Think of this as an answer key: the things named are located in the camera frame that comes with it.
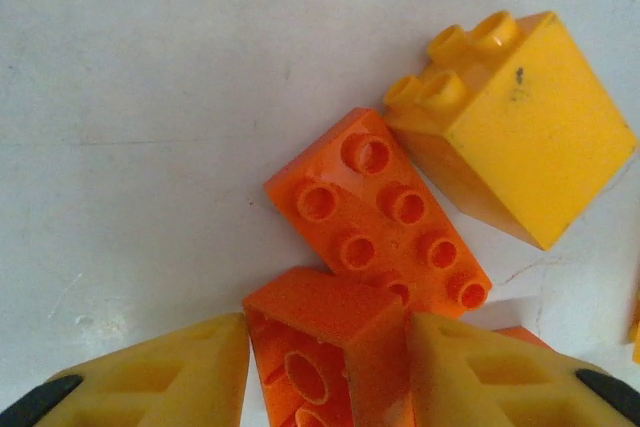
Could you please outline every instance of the black rubber part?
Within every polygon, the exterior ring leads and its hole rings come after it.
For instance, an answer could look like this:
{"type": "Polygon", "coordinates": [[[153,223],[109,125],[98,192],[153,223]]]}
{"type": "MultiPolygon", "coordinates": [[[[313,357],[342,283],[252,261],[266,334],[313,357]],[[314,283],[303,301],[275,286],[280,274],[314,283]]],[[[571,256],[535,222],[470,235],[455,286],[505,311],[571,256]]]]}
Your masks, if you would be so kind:
{"type": "Polygon", "coordinates": [[[580,369],[576,377],[602,400],[640,427],[640,392],[620,379],[595,370],[580,369]]]}
{"type": "Polygon", "coordinates": [[[82,380],[80,375],[67,375],[39,385],[0,413],[0,427],[33,427],[82,380]]]}

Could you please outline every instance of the white table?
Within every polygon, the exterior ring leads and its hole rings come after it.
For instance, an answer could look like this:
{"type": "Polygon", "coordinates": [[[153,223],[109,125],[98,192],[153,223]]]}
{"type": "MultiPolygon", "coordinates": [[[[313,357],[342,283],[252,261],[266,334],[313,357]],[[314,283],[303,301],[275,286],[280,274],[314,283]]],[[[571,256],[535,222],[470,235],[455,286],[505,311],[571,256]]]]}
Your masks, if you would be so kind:
{"type": "MultiPolygon", "coordinates": [[[[0,406],[319,259],[261,184],[455,22],[559,12],[633,129],[639,0],[0,0],[0,406]]],[[[636,388],[637,156],[550,253],[443,206],[523,323],[636,388]]],[[[243,425],[267,425],[255,372],[243,425]]]]}

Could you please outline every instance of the orange 2x4 brick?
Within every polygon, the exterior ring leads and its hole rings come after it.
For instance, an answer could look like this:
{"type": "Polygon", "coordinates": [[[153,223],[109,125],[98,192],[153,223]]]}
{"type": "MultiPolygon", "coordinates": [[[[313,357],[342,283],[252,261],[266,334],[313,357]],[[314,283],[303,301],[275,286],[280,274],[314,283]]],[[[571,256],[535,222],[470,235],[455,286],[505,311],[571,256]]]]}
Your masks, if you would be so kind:
{"type": "Polygon", "coordinates": [[[243,304],[273,427],[413,427],[396,295],[297,267],[243,304]]]}
{"type": "Polygon", "coordinates": [[[453,317],[486,300],[491,282],[374,110],[351,111],[265,189],[337,275],[453,317]]]}

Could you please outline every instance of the white surface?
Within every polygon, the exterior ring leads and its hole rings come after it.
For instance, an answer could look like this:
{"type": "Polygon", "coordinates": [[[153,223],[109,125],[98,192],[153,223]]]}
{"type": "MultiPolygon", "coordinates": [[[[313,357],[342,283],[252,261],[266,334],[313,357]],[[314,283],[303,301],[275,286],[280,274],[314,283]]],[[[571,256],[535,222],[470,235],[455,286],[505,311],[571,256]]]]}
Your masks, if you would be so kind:
{"type": "MultiPolygon", "coordinates": [[[[557,10],[640,132],[638,0],[0,0],[0,406],[319,263],[262,182],[442,28],[502,8],[557,10]]],[[[495,283],[476,323],[524,322],[640,388],[620,346],[636,160],[548,254],[443,200],[495,283]]],[[[265,419],[252,373],[243,425],[265,419]]]]}

